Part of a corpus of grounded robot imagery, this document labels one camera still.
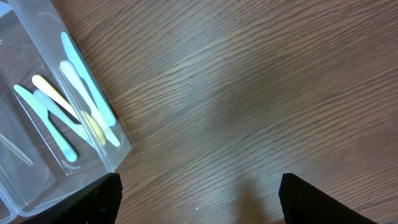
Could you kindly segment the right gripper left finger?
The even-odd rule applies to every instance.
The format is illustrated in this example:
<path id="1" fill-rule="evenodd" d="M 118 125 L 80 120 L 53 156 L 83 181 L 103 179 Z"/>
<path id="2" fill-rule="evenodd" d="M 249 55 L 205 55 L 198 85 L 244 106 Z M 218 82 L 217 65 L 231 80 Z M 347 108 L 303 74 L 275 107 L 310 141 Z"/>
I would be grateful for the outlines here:
<path id="1" fill-rule="evenodd" d="M 23 224 L 114 224 L 122 198 L 120 175 L 108 173 Z"/>

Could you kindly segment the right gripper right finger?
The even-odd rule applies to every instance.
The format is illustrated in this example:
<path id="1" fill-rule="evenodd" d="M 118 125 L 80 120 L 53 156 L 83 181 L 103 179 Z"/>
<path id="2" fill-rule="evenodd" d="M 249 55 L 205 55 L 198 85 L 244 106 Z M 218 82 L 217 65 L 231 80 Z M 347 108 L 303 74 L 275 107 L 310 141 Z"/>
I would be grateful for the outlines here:
<path id="1" fill-rule="evenodd" d="M 282 176 L 279 198 L 286 224 L 374 223 L 293 173 Z"/>

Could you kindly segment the yellow plastic knife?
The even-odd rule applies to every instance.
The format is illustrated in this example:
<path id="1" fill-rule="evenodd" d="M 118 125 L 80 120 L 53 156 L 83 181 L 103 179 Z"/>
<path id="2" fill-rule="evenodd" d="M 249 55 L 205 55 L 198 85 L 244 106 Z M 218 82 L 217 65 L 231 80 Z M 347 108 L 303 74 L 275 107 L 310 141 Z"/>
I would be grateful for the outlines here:
<path id="1" fill-rule="evenodd" d="M 70 103 L 44 77 L 38 74 L 33 75 L 32 83 L 37 87 L 38 90 L 41 90 L 47 96 L 49 96 L 59 107 L 61 106 L 75 119 L 80 121 Z"/>

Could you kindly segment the white plastic knife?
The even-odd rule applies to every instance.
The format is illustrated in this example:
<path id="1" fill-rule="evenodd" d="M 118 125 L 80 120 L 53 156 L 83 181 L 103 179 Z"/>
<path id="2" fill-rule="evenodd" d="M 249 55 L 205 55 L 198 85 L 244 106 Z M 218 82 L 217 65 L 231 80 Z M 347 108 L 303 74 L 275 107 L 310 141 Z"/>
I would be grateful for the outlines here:
<path id="1" fill-rule="evenodd" d="M 106 98 L 98 88 L 90 70 L 87 69 L 86 63 L 74 44 L 74 41 L 66 32 L 61 32 L 60 38 L 69 61 L 75 67 L 79 76 L 85 81 L 99 112 L 104 117 L 105 123 L 109 127 L 114 126 L 116 124 L 116 117 L 111 107 L 108 105 Z"/>

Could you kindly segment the pale blue knife bottom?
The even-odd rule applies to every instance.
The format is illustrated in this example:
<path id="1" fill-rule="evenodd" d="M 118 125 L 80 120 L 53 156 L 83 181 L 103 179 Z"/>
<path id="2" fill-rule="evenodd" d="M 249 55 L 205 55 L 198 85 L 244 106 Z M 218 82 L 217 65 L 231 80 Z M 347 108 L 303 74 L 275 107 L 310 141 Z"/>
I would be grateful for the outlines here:
<path id="1" fill-rule="evenodd" d="M 35 90 L 34 98 L 41 103 L 46 109 L 48 109 L 52 114 L 54 114 L 58 119 L 63 121 L 70 129 L 72 129 L 79 137 L 84 139 L 91 147 L 94 147 L 90 138 L 88 137 L 84 127 L 81 124 L 73 122 L 66 114 L 63 112 L 59 106 L 44 92 L 41 90 Z"/>

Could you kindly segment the cream plastic knife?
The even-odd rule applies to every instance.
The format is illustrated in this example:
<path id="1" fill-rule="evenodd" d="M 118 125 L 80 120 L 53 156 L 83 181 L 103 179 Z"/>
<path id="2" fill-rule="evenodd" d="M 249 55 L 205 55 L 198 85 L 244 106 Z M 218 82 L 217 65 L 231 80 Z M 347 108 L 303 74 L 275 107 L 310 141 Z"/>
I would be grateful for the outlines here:
<path id="1" fill-rule="evenodd" d="M 98 108 L 96 107 L 94 101 L 91 99 L 87 89 L 85 88 L 80 76 L 77 74 L 77 71 L 74 69 L 73 65 L 68 60 L 62 60 L 60 62 L 60 68 L 68 81 L 73 85 L 73 87 L 79 92 L 81 97 L 85 100 L 86 104 L 90 107 L 91 116 L 96 120 L 98 125 L 103 131 L 105 138 L 112 143 L 115 147 L 120 146 L 120 141 L 110 129 L 110 127 L 105 123 L 105 120 L 101 116 Z"/>

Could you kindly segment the light blue knife top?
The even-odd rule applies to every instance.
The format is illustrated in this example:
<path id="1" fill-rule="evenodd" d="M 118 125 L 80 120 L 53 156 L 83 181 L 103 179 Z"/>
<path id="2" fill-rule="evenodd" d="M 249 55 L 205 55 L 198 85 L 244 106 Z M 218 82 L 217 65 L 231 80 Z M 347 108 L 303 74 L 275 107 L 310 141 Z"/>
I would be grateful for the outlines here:
<path id="1" fill-rule="evenodd" d="M 56 127 L 52 124 L 49 119 L 48 110 L 42 106 L 33 96 L 31 92 L 26 90 L 20 85 L 14 85 L 14 90 L 24 99 L 24 101 L 34 110 L 37 116 L 42 120 L 58 147 L 62 151 L 63 155 L 69 162 L 76 162 L 78 159 L 77 153 L 72 149 L 71 145 L 65 140 L 60 134 Z"/>

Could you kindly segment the left clear plastic container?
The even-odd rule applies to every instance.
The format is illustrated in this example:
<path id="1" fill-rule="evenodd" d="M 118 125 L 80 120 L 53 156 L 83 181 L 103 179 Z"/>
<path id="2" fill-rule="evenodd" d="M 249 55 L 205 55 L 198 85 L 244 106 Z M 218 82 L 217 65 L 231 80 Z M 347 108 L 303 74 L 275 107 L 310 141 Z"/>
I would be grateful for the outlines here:
<path id="1" fill-rule="evenodd" d="M 40 150 L 46 143 L 7 80 L 1 78 L 1 134 L 34 163 L 28 166 L 1 142 L 1 223 L 30 217 L 55 205 L 47 196 L 55 177 Z"/>

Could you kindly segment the clear plastic container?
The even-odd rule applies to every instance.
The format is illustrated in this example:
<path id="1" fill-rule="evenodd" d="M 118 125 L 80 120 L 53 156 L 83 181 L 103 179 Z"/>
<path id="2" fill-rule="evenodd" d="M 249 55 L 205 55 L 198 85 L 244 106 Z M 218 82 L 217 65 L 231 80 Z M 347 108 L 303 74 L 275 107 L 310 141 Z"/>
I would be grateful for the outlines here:
<path id="1" fill-rule="evenodd" d="M 55 205 L 47 196 L 55 177 L 40 150 L 46 143 L 7 80 L 1 78 L 1 134 L 34 163 L 28 166 L 1 142 L 1 223 L 30 217 Z"/>
<path id="2" fill-rule="evenodd" d="M 52 124 L 77 153 L 76 162 L 67 161 L 42 120 L 15 91 L 46 143 L 46 148 L 40 153 L 55 177 L 55 184 L 47 196 L 55 204 L 114 172 L 131 150 L 117 119 L 110 129 L 120 141 L 120 146 L 115 147 L 105 138 L 91 116 L 90 107 L 62 72 L 60 62 L 69 59 L 62 45 L 61 32 L 71 37 L 50 1 L 1 2 L 1 78 L 12 87 L 20 85 L 33 94 L 37 90 L 32 83 L 33 75 L 44 77 L 70 103 L 80 121 L 61 106 L 60 109 L 72 121 L 82 123 L 94 145 L 91 147 L 48 110 Z"/>

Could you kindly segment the right clear plastic container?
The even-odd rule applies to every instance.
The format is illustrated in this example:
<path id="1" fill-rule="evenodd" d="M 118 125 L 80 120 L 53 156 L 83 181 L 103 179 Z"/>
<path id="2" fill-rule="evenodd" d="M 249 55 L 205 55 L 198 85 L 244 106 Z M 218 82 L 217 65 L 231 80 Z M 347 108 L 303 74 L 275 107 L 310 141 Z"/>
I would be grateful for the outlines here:
<path id="1" fill-rule="evenodd" d="M 60 109 L 72 121 L 82 123 L 94 145 L 91 147 L 48 110 L 52 124 L 77 153 L 76 162 L 67 161 L 42 120 L 15 91 L 46 143 L 46 148 L 40 153 L 55 177 L 55 184 L 47 196 L 55 204 L 114 172 L 131 150 L 117 119 L 110 129 L 120 141 L 120 146 L 115 147 L 105 138 L 91 116 L 90 107 L 62 72 L 60 62 L 69 59 L 62 45 L 61 32 L 71 37 L 50 1 L 1 2 L 1 78 L 12 87 L 20 85 L 33 94 L 37 90 L 32 83 L 33 75 L 44 77 L 70 103 L 80 121 L 61 106 Z"/>

